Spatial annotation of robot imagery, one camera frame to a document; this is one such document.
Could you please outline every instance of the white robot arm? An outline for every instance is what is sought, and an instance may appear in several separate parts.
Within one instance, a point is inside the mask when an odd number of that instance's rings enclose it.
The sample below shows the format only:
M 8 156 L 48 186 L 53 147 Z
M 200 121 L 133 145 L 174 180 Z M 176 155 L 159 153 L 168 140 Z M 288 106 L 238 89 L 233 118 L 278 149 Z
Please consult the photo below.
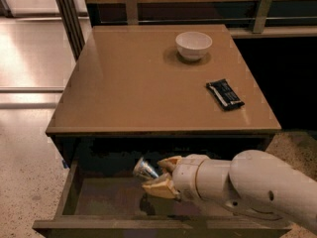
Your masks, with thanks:
M 135 176 L 146 173 L 141 162 Z M 151 173 L 142 187 L 151 195 L 197 205 L 212 200 L 237 214 L 286 218 L 317 235 L 317 182 L 271 154 L 248 150 L 232 161 L 176 156 L 158 164 L 160 177 L 146 166 Z

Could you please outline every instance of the desk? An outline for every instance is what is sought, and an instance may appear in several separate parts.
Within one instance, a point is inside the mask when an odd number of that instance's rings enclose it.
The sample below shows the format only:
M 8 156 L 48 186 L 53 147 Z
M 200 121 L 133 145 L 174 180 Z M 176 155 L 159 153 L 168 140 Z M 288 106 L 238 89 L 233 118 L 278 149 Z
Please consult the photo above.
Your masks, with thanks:
M 184 31 L 199 31 L 212 38 L 213 45 L 205 58 L 187 62 L 179 56 L 175 37 Z M 222 111 L 205 88 L 206 82 L 222 78 L 228 80 L 246 103 L 241 109 Z M 66 228 L 69 232 L 78 228 L 107 229 L 110 233 L 140 228 L 147 233 L 147 228 L 158 228 L 167 232 L 158 237 L 182 236 L 186 232 L 190 237 L 199 229 L 204 237 L 209 233 L 206 230 L 214 229 L 220 221 L 225 223 L 224 229 L 232 230 L 230 234 L 214 230 L 213 237 L 234 236 L 238 227 L 257 232 L 259 225 L 252 221 L 228 213 L 220 220 L 206 219 L 193 205 L 179 211 L 182 206 L 162 198 L 146 197 L 151 210 L 141 209 L 138 202 L 145 199 L 138 182 L 131 178 L 131 171 L 140 156 L 150 159 L 152 165 L 175 153 L 212 156 L 217 152 L 214 148 L 217 143 L 219 149 L 230 149 L 237 154 L 251 146 L 250 139 L 279 129 L 224 26 L 95 27 L 47 129 L 48 136 L 72 166 L 70 176 L 55 220 L 38 221 L 34 228 L 59 231 Z M 219 155 L 218 152 L 214 156 L 223 158 Z M 123 203 L 118 204 L 109 191 L 124 197 Z M 101 194 L 108 199 L 100 201 Z M 95 206 L 91 206 L 92 211 L 86 207 L 90 203 Z M 179 212 L 195 215 L 195 219 L 183 222 L 184 219 L 177 218 Z M 109 216 L 115 216 L 116 223 Z M 285 232 L 281 226 L 275 228 L 278 234 Z

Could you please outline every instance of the bowl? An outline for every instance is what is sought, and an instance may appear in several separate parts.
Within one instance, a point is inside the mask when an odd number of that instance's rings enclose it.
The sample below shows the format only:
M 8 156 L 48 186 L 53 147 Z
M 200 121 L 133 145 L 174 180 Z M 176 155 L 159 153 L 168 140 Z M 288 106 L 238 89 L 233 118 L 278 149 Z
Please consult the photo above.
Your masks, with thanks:
M 212 45 L 212 40 L 200 32 L 184 32 L 176 37 L 178 52 L 185 60 L 201 60 Z

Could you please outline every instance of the black surface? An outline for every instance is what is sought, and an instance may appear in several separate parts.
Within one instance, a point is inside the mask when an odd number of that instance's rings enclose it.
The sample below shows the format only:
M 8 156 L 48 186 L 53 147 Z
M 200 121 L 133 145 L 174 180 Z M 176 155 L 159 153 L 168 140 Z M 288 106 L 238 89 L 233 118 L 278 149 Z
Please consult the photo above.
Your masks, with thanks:
M 317 130 L 317 38 L 238 39 L 235 43 L 282 129 Z

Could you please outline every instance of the floor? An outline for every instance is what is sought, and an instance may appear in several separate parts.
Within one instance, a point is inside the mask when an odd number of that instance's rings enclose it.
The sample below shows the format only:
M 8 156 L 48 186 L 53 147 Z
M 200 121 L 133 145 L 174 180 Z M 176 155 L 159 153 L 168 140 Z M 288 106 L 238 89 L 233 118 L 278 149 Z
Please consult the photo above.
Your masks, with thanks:
M 81 20 L 86 39 L 91 28 Z M 0 18 L 0 87 L 65 86 L 74 59 L 60 20 Z M 0 93 L 0 237 L 43 237 L 68 174 L 45 134 L 60 94 Z M 267 151 L 317 179 L 317 143 L 305 131 L 275 136 Z M 316 238 L 297 225 L 283 238 Z

